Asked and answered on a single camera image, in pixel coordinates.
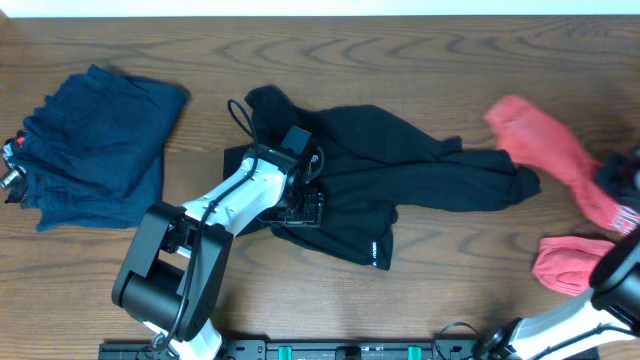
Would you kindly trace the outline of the black t-shirt with white logo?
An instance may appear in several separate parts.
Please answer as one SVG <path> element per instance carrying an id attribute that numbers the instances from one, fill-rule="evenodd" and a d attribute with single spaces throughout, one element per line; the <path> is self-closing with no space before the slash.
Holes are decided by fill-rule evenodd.
<path id="1" fill-rule="evenodd" d="M 310 111 L 275 86 L 253 89 L 245 101 L 260 143 L 277 145 L 297 126 L 325 157 L 311 182 L 325 196 L 320 226 L 275 225 L 272 234 L 341 260 L 389 269 L 399 205 L 491 212 L 541 191 L 539 177 L 507 152 L 437 140 L 377 106 Z"/>

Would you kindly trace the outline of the red t-shirt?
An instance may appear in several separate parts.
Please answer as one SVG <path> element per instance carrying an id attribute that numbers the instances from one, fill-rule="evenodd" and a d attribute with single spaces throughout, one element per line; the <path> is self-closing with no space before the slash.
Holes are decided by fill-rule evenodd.
<path id="1" fill-rule="evenodd" d="M 566 185 L 586 218 L 623 235 L 639 227 L 639 211 L 608 195 L 596 183 L 603 166 L 561 122 L 517 96 L 509 95 L 484 115 L 499 150 L 518 165 L 543 170 Z M 532 273 L 546 288 L 577 296 L 589 287 L 596 264 L 614 248 L 609 240 L 579 236 L 545 237 Z"/>

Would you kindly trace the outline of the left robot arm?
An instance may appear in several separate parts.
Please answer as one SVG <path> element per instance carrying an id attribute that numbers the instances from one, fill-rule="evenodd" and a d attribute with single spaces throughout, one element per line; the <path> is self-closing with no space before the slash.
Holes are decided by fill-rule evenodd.
<path id="1" fill-rule="evenodd" d="M 207 194 L 143 216 L 116 277 L 112 301 L 155 334 L 148 345 L 104 344 L 102 359 L 216 359 L 224 348 L 210 318 L 233 240 L 252 221 L 316 227 L 324 196 L 314 145 L 251 147 L 238 170 Z"/>

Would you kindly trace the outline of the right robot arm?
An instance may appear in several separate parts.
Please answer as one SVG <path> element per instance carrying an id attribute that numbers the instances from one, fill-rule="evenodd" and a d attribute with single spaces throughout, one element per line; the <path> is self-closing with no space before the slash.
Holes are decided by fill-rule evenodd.
<path id="1" fill-rule="evenodd" d="M 639 231 L 596 265 L 591 287 L 541 315 L 499 329 L 475 359 L 565 359 L 602 344 L 639 337 Z"/>

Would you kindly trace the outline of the folded navy blue garment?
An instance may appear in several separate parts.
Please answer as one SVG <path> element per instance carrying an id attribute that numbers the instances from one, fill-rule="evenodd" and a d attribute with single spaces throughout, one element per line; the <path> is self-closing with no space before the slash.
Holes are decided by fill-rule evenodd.
<path id="1" fill-rule="evenodd" d="M 26 171 L 38 231 L 137 226 L 162 197 L 164 143 L 188 100 L 177 85 L 97 65 L 46 96 L 11 158 Z"/>

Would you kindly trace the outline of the dark garment with printed graphic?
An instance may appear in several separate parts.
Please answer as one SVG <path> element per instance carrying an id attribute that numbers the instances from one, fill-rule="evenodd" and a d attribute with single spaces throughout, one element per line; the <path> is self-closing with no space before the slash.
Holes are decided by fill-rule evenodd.
<path id="1" fill-rule="evenodd" d="M 26 135 L 27 131 L 20 129 L 14 137 L 7 139 L 1 147 L 1 155 L 7 167 L 7 171 L 1 176 L 1 188 L 9 192 L 5 200 L 6 203 L 21 203 L 27 193 L 26 170 L 11 162 L 11 157 L 21 149 Z"/>

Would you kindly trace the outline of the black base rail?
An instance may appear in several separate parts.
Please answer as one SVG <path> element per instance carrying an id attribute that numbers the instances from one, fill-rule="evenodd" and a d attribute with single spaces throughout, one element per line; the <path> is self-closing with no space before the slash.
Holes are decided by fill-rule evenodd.
<path id="1" fill-rule="evenodd" d="M 263 340 L 239 340 L 223 345 L 213 359 L 221 360 L 435 360 L 472 359 L 476 342 L 473 340 L 439 340 L 440 353 L 432 349 L 431 343 L 277 343 Z M 177 359 L 166 351 L 154 355 L 143 351 L 136 343 L 101 344 L 100 360 Z M 568 359 L 600 359 L 597 349 L 586 350 Z"/>

